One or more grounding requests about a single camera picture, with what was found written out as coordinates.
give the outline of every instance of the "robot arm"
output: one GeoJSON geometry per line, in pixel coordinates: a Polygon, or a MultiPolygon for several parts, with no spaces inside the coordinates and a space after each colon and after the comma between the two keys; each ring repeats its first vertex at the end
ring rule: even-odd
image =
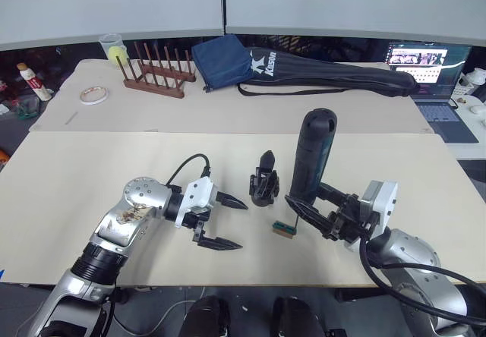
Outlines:
{"type": "Polygon", "coordinates": [[[204,223],[216,202],[247,209],[243,202],[221,193],[204,176],[181,188],[152,178],[135,178],[123,190],[120,201],[105,214],[91,235],[83,254],[65,271],[44,302],[28,336],[92,337],[102,334],[106,312],[102,304],[115,290],[115,282],[137,243],[162,218],[194,229],[193,240],[214,250],[241,246],[225,238],[205,238],[204,223]]]}
{"type": "MultiPolygon", "coordinates": [[[[399,229],[390,231],[387,228],[396,202],[397,183],[372,181],[360,200],[355,194],[344,194],[320,183],[336,122],[336,116],[328,109],[315,109],[306,115],[298,139],[294,178],[286,196],[287,203],[323,237],[333,241],[344,240],[350,250],[359,249],[361,261],[364,257],[366,263],[371,260],[374,266],[379,266],[394,291],[429,307],[466,316],[464,298],[446,276],[400,267],[405,263],[440,267],[440,260],[425,241],[399,229]],[[322,216],[312,206],[316,197],[330,201],[338,209],[328,217],[322,216]]],[[[412,334],[419,337],[460,336],[468,329],[461,323],[425,313],[405,302],[402,303],[402,311],[412,334]]]]}

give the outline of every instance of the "floor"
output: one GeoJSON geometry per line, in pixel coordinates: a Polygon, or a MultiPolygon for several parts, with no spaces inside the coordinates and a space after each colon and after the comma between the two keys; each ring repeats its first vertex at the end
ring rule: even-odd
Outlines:
{"type": "MultiPolygon", "coordinates": [[[[147,332],[175,302],[197,300],[201,287],[162,287],[149,291],[129,289],[130,298],[117,304],[116,317],[129,329],[147,332]]],[[[17,328],[47,298],[48,291],[0,284],[0,335],[15,336],[17,328]]],[[[277,296],[294,296],[308,303],[326,329],[344,328],[350,337],[410,337],[399,304],[388,296],[339,303],[328,288],[208,287],[229,303],[232,337],[268,337],[272,306],[277,296]]],[[[178,305],[152,336],[177,337],[190,303],[178,305]]],[[[26,336],[28,323],[19,336],[26,336]]],[[[130,336],[114,321],[109,337],[130,336]]]]}

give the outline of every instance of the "white tabletop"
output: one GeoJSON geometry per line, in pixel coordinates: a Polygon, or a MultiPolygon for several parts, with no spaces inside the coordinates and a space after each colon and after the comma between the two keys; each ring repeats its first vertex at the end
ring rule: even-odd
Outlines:
{"type": "MultiPolygon", "coordinates": [[[[360,65],[387,68],[384,63],[360,65]]],[[[197,73],[195,83],[184,84],[184,99],[127,89],[120,69],[107,60],[83,60],[31,130],[298,133],[307,112],[325,107],[337,114],[341,133],[432,133],[409,97],[367,90],[246,97],[235,86],[211,93],[203,87],[197,73]],[[81,104],[81,91],[93,86],[107,87],[108,99],[95,106],[81,104]]],[[[295,89],[309,87],[278,88],[295,89]]]]}
{"type": "MultiPolygon", "coordinates": [[[[248,211],[216,206],[208,236],[238,242],[214,251],[193,232],[162,221],[146,248],[122,269],[120,285],[372,285],[357,254],[299,222],[293,240],[271,232],[292,223],[284,195],[292,180],[296,134],[31,132],[0,173],[2,282],[54,284],[71,267],[125,184],[146,175],[166,181],[186,157],[202,152],[221,191],[248,211]],[[276,157],[281,194],[259,208],[248,196],[261,154],[276,157]]],[[[194,180],[193,161],[175,179],[194,180]]],[[[337,134],[323,180],[362,195],[369,181],[399,182],[391,228],[429,242],[442,266],[486,281],[486,205],[443,141],[434,134],[337,134]]],[[[331,204],[317,201],[327,214],[331,204]]]]}
{"type": "Polygon", "coordinates": [[[481,122],[486,119],[486,112],[475,115],[470,111],[470,108],[477,105],[484,105],[475,96],[457,96],[453,95],[459,107],[456,113],[468,126],[469,130],[478,139],[478,143],[448,143],[447,147],[453,152],[458,160],[479,160],[486,159],[486,126],[481,122]],[[463,98],[465,103],[459,102],[457,99],[463,98]]]}

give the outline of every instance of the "laptop keyboard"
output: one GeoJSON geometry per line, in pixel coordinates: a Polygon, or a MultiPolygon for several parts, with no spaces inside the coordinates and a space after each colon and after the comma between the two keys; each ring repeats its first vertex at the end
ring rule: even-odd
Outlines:
{"type": "Polygon", "coordinates": [[[459,122],[454,111],[449,106],[417,105],[427,122],[459,122]]]}

